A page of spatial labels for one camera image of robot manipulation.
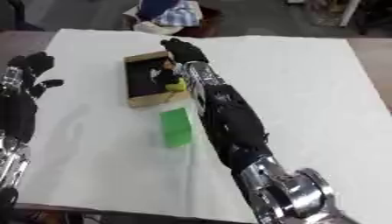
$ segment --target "black object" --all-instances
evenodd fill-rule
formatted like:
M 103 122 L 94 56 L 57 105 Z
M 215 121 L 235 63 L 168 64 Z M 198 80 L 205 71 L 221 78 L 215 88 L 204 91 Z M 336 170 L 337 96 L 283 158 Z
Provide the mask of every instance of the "black object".
M 260 157 L 272 155 L 262 122 L 232 86 L 205 86 L 204 91 L 206 109 L 200 120 L 224 165 L 239 173 Z
M 18 195 L 18 190 L 13 187 L 0 190 L 0 224 L 9 223 Z
M 361 35 L 366 35 L 371 28 L 392 25 L 392 2 L 390 0 L 362 1 L 355 12 L 354 19 Z
M 25 21 L 25 4 L 21 0 L 5 0 L 12 11 L 9 12 L 13 16 L 14 25 L 9 27 L 18 31 L 37 31 L 42 32 L 43 29 L 36 25 L 29 24 Z
M 28 57 L 17 56 L 8 63 L 9 67 L 23 70 L 23 82 L 18 93 L 9 97 L 0 93 L 0 130 L 5 130 L 6 136 L 16 137 L 23 143 L 31 140 L 35 129 L 35 114 L 38 110 L 35 100 L 48 88 L 64 84 L 63 80 L 45 80 L 34 85 L 43 72 L 53 67 L 53 63 L 54 58 L 45 52 Z
M 209 62 L 206 55 L 197 46 L 177 38 L 162 40 L 161 45 L 173 54 L 174 60 L 178 63 L 184 64 L 190 61 Z

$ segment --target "white paper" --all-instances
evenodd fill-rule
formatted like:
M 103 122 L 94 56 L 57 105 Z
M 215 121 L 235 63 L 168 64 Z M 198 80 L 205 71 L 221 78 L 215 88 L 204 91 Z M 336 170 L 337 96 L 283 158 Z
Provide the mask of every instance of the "white paper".
M 255 222 L 207 141 L 190 100 L 127 104 L 123 57 L 163 48 L 131 31 L 61 31 L 47 78 L 66 84 L 39 100 L 32 163 L 20 202 Z M 345 40 L 282 37 L 191 39 L 243 95 L 290 172 L 311 167 L 361 223 L 389 216 L 389 112 Z M 163 146 L 159 112 L 185 107 L 192 144 Z

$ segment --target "robotic arm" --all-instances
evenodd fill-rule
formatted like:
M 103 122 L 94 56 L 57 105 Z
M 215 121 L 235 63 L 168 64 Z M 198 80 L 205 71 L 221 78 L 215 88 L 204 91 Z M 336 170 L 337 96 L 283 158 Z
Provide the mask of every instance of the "robotic arm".
M 176 38 L 161 44 L 180 64 L 206 134 L 259 223 L 357 223 L 337 209 L 332 188 L 316 171 L 284 170 L 256 113 L 213 71 L 198 47 Z
M 37 105 L 35 101 L 63 80 L 35 80 L 53 67 L 54 58 L 39 52 L 10 60 L 0 74 L 0 223 L 8 223 L 18 199 L 17 186 L 30 163 L 30 142 Z

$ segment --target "wooden box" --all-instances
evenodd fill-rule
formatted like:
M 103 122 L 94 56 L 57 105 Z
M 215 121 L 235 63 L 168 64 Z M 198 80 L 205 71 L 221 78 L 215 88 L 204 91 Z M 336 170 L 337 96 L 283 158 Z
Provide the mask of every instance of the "wooden box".
M 154 106 L 189 97 L 187 91 L 170 92 L 152 81 L 150 70 L 161 69 L 168 57 L 168 52 L 153 52 L 124 58 L 131 107 Z

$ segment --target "chair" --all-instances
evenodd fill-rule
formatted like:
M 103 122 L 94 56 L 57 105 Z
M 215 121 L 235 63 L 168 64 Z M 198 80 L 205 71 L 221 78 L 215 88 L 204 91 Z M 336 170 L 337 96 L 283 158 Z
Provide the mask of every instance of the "chair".
M 0 1 L 0 30 L 43 31 L 25 21 L 25 4 L 21 0 Z
M 371 28 L 392 25 L 392 1 L 363 1 L 355 12 L 354 19 L 361 35 L 366 35 Z

